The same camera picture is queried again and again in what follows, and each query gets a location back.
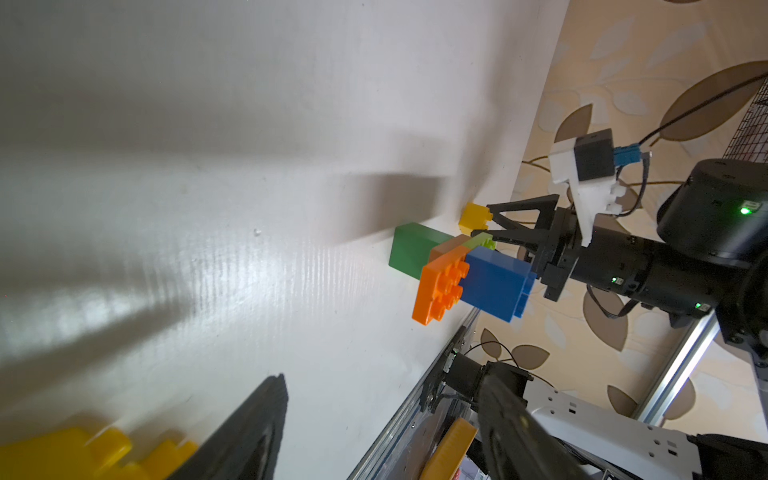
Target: blue connector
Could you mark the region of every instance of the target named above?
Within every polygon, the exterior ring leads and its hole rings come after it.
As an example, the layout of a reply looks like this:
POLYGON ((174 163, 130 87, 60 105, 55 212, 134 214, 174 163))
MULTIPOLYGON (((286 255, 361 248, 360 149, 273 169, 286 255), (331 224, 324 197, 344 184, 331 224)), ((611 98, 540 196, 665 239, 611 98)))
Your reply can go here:
POLYGON ((624 165, 636 164, 640 161, 640 145, 632 144, 629 147, 614 148, 614 165, 623 167, 624 165))

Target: green brick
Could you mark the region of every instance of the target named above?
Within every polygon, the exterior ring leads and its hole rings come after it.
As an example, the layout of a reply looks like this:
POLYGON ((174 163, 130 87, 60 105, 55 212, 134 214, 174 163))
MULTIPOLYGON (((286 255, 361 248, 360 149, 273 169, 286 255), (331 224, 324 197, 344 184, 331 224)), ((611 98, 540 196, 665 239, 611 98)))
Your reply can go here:
POLYGON ((418 280, 422 277, 422 268, 429 262, 429 252, 452 238, 453 235, 420 223, 400 225, 395 228, 389 266, 418 280))

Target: floral wallpaper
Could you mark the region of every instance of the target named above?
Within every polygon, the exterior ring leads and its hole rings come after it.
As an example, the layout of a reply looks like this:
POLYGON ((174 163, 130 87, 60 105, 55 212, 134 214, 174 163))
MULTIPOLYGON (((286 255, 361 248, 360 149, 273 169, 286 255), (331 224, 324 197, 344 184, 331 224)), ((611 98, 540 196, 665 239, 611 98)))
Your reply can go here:
MULTIPOLYGON (((616 146, 629 145, 713 94, 768 71, 766 18, 764 0, 573 0, 513 200, 560 193, 563 206, 569 204, 566 192, 549 182, 545 156, 555 141, 611 128, 616 146)), ((742 88, 649 141, 651 183, 642 208, 621 219, 603 216, 597 224, 659 240, 658 207, 696 162, 723 155, 759 87, 758 82, 742 88)), ((621 199, 628 208, 637 197, 640 166, 624 169, 621 179, 633 189, 621 199)), ((535 220, 533 213, 510 217, 535 220)), ((520 254, 517 247, 499 246, 520 254)), ((683 331, 671 329, 658 309, 638 307, 608 319, 579 282, 569 280, 556 303, 545 300, 543 290, 537 284, 522 319, 505 323, 482 314, 475 344, 496 339, 521 367, 559 389, 630 415, 683 331)), ((609 310, 618 311, 626 301, 596 293, 609 310)), ((509 354, 490 343, 470 356, 484 362, 509 354)), ((713 343, 667 411, 664 426, 768 442, 743 356, 722 339, 713 343)))

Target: white bracket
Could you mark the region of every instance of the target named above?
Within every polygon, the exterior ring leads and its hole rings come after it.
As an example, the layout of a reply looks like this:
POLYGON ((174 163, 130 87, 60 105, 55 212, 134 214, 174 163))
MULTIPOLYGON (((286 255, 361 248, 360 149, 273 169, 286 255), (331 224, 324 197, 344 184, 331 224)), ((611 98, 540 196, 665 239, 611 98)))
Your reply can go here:
POLYGON ((613 175, 580 182, 576 169, 575 143, 575 138, 569 138, 552 145, 549 167, 553 184, 567 183, 571 187, 571 197, 581 228, 581 245, 586 247, 592 241, 595 215, 620 214, 622 207, 616 203, 616 199, 623 197, 627 188, 620 185, 613 175))

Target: metal frame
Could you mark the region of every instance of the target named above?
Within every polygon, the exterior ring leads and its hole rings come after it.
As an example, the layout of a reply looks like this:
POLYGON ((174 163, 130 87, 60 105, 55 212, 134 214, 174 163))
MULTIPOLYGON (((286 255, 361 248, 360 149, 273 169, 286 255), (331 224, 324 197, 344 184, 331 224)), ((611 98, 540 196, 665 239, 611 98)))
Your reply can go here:
MULTIPOLYGON (((462 326, 466 328, 465 338, 462 339, 462 342, 473 334, 472 324, 479 314, 480 309, 473 308, 462 321, 462 326)), ((378 475, 382 472, 382 467, 392 456, 393 452, 396 451, 398 444, 406 437, 406 433, 414 425, 432 414, 429 411, 422 412, 419 398, 421 397, 422 387, 427 380, 428 374, 441 357, 442 354, 435 359, 419 382, 416 383, 413 390, 406 397, 406 400, 397 409, 395 415, 392 416, 379 434, 379 437, 376 438, 368 449, 368 452, 360 459, 352 473, 349 474, 347 480, 373 480, 378 478, 378 475)))
POLYGON ((720 324, 714 310, 691 324, 632 418, 648 425, 661 425, 667 408, 719 331, 720 324))
POLYGON ((536 378, 525 387, 526 410, 550 435, 640 478, 682 480, 701 474, 688 435, 629 419, 559 392, 536 378))

